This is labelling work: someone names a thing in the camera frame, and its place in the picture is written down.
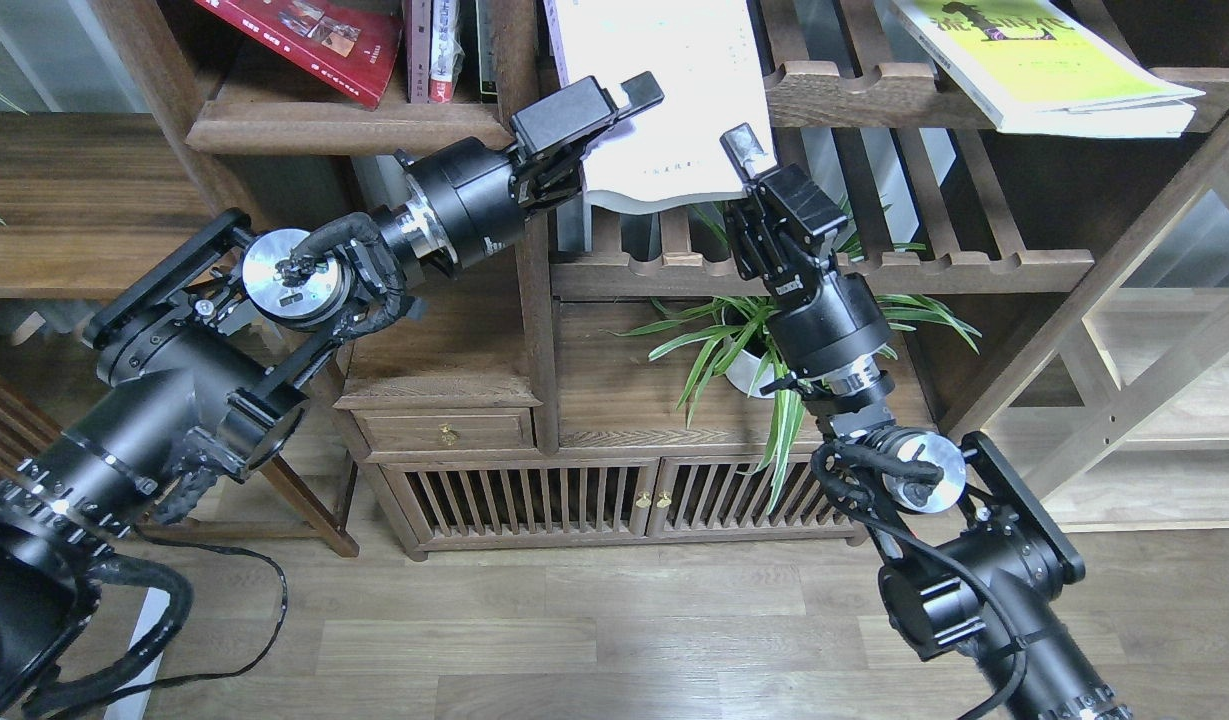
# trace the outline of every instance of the drawer knob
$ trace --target drawer knob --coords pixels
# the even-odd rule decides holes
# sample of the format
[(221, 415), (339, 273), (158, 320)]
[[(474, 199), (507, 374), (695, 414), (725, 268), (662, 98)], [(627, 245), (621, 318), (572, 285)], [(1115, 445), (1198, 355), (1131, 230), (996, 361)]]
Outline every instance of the drawer knob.
[(441, 439), (440, 439), (441, 445), (451, 446), (458, 441), (458, 432), (456, 432), (449, 423), (442, 423), (440, 429), (441, 429)]

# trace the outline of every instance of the white book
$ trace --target white book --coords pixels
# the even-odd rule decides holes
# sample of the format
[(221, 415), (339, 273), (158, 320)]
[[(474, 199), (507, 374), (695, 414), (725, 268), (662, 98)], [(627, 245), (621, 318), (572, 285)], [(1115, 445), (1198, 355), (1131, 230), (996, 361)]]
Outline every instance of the white book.
[(605, 133), (583, 161), (587, 202), (645, 214), (742, 195), (721, 134), (748, 123), (773, 147), (745, 0), (544, 2), (563, 86), (595, 76), (617, 95), (651, 70), (662, 88), (662, 104)]
[(1176, 138), (1202, 91), (1163, 81), (1045, 0), (890, 0), (998, 131)]

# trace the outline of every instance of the wooden floor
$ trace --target wooden floor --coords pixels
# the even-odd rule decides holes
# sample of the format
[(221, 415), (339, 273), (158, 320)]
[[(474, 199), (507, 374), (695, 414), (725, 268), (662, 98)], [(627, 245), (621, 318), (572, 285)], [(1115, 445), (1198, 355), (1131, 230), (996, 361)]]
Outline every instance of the wooden floor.
[[(152, 694), (149, 719), (944, 719), (984, 697), (971, 661), (921, 666), (889, 629), (870, 547), (838, 541), (434, 553), (415, 564), (371, 498), (361, 557), (248, 543), (289, 573), (289, 620), (240, 679)], [(934, 530), (925, 532), (936, 539)], [(1229, 719), (1229, 530), (1082, 534), (1058, 612), (1141, 719)], [(193, 580), (161, 675), (234, 668), (265, 641), (265, 565), (132, 543)], [(112, 589), (65, 676), (129, 638)]]

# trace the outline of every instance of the cabinet door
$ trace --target cabinet door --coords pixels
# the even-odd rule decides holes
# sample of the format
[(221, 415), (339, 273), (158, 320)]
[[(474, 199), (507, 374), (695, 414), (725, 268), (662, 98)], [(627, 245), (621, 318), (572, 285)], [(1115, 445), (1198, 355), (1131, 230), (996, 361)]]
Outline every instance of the cabinet door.
[(471, 550), (645, 537), (658, 461), (381, 468), (423, 550)]
[(793, 456), (783, 493), (769, 510), (769, 468), (756, 457), (666, 457), (654, 489), (646, 536), (687, 539), (857, 537), (810, 473)]

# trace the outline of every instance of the yellow book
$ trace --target yellow book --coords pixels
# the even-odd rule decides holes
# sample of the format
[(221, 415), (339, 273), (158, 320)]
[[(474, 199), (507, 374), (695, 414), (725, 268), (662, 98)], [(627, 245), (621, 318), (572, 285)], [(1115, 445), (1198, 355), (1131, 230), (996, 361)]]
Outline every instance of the yellow book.
[(1176, 138), (1198, 90), (1163, 81), (1045, 0), (890, 0), (998, 131)]

